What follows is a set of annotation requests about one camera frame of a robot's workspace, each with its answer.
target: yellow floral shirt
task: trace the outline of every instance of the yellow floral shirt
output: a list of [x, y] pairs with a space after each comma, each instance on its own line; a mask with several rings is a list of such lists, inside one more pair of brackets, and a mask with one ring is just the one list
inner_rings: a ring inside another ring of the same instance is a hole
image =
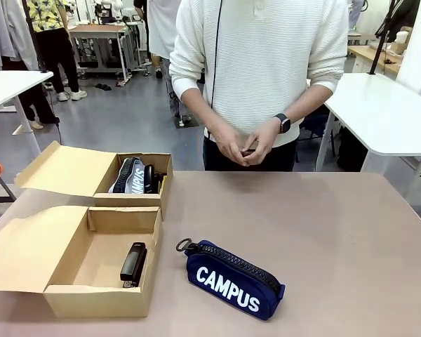
[[59, 7], [65, 7], [67, 0], [27, 0], [29, 16], [35, 32], [63, 28]]

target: person's right hand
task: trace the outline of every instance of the person's right hand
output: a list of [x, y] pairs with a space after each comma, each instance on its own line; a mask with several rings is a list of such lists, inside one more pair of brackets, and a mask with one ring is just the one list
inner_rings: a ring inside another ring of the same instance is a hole
[[220, 119], [210, 130], [217, 142], [218, 149], [234, 163], [248, 166], [237, 144], [239, 133], [232, 126]]

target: black zipper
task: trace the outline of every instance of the black zipper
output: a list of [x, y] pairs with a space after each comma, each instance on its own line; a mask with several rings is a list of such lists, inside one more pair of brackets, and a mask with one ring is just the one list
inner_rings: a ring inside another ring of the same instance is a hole
[[115, 182], [114, 189], [112, 193], [124, 193], [126, 187], [126, 181], [133, 172], [133, 167], [135, 163], [135, 158], [125, 159], [123, 166], [121, 167], [119, 177]]
[[197, 253], [204, 253], [218, 260], [224, 261], [226, 264], [230, 265], [234, 269], [237, 269], [239, 272], [247, 274], [252, 278], [258, 280], [260, 283], [264, 284], [268, 288], [270, 288], [276, 295], [279, 297], [281, 292], [281, 284], [279, 281], [271, 275], [269, 272], [252, 265], [248, 261], [235, 256], [234, 254], [221, 249], [220, 247], [211, 246], [210, 244], [190, 244], [188, 249], [195, 250]]

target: cardboard box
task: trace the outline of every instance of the cardboard box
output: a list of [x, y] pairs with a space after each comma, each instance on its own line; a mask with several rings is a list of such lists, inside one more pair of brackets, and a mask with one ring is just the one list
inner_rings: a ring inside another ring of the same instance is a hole
[[[42, 293], [61, 318], [146, 317], [161, 245], [159, 207], [60, 206], [0, 231], [0, 291]], [[138, 287], [120, 271], [133, 242], [147, 257]]]
[[[159, 194], [108, 193], [129, 157], [139, 157], [144, 165], [154, 165], [156, 172], [167, 173]], [[93, 197], [95, 205], [101, 207], [158, 206], [164, 217], [172, 179], [170, 154], [101, 152], [53, 142], [15, 178], [15, 183], [21, 188]]]

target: black watch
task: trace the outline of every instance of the black watch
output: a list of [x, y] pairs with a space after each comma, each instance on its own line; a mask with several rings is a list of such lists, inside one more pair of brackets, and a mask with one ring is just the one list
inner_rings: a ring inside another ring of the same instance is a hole
[[279, 129], [279, 133], [285, 133], [290, 130], [292, 124], [286, 115], [277, 114], [275, 117], [278, 117], [281, 120], [281, 128]]

